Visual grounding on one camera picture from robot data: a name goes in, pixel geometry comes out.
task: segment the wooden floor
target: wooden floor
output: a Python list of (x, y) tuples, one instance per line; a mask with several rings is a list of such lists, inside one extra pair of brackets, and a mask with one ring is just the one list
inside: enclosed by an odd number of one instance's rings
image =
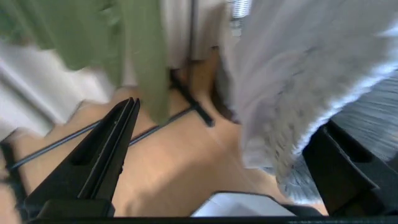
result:
[[(213, 52), (206, 62), (195, 65), (192, 90), (215, 119), (215, 127), (207, 128), (192, 111), (130, 147), (113, 197), (116, 216), (189, 216), (219, 190), (267, 194), (289, 203), (277, 189), (273, 176), (243, 167), (238, 147), (241, 128), (223, 119), (210, 101), (217, 64), (218, 55)], [(33, 135), (16, 138), (13, 145), (17, 158), (101, 119), (116, 103), (130, 96), (139, 95), (132, 88), (122, 88), (107, 105), (83, 103), (68, 124), (57, 126), (45, 138)], [(175, 90), (170, 92), (170, 101), (172, 114), (188, 107)], [(144, 108), (141, 109), (133, 136), (152, 125)], [(85, 136), (82, 134), (23, 165), (21, 172), (28, 192), (32, 192)], [(0, 222), (18, 222), (13, 211), (13, 197), (4, 185), (0, 185), (0, 197)], [(322, 205), (316, 207), (325, 213)]]

